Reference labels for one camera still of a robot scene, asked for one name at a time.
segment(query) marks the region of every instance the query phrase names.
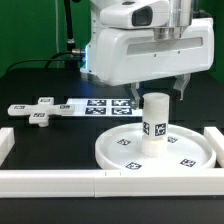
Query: cross-shaped block arrangement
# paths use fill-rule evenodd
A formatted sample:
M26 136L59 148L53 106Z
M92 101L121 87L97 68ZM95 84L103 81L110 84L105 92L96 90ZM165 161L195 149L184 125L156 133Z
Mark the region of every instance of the cross-shaped block arrangement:
M11 105L8 114L10 116L30 115L30 124L47 127L49 125L49 115L72 115L74 111L74 105L54 105L53 97L41 97L37 105Z

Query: qr-like marker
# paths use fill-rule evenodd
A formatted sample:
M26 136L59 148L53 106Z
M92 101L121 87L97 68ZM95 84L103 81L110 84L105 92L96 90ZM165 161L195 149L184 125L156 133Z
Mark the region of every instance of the qr-like marker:
M178 141L178 139L177 138L174 138L174 137L168 137L168 142L170 142L170 143L175 143L176 141Z
M51 100L50 99L41 99L40 102L43 102L43 103L48 103L50 102Z
M180 164L183 166L193 167L196 162L189 159L184 159Z
M155 136L166 135L166 124L158 124L155 126Z
M25 106L15 106L14 109L15 110L24 110Z
M131 143L131 141L125 140L125 139L121 139L119 142L117 142L120 145L124 145L127 146Z
M45 113L35 113L33 116L34 117L44 117Z
M112 100L112 106L130 106L130 100Z
M131 108L112 108L112 115L132 115Z
M88 106L106 106L107 101L106 100L88 100L87 105Z
M150 130L150 126L148 123L144 122L143 123L143 131L145 134L149 135L149 130Z
M140 165L138 163L134 163L134 162L131 162L126 166L126 168L128 168L130 170L139 170L141 167L142 167L142 165Z
M104 115L106 108L86 108L86 115Z
M70 109L71 107L69 105L61 105L60 109Z

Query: white round tray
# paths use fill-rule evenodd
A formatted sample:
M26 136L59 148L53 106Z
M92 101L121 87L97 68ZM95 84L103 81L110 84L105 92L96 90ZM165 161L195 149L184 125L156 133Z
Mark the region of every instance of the white round tray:
M96 141L96 160L103 169L145 170L153 168L214 167L216 153L197 132L168 126L167 154L151 158L141 152L142 123L118 126Z

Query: white block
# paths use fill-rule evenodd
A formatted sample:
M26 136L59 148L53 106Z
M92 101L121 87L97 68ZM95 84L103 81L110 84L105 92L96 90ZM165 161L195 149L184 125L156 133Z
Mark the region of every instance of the white block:
M224 136L216 127L206 127L204 136L217 154L217 161L224 168Z
M15 144L13 128L2 128L0 130L0 166Z

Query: white cylinder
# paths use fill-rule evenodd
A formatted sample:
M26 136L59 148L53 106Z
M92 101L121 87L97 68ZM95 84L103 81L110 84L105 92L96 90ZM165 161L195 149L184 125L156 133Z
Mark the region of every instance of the white cylinder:
M149 93L144 97L142 153L161 157L167 152L169 96Z

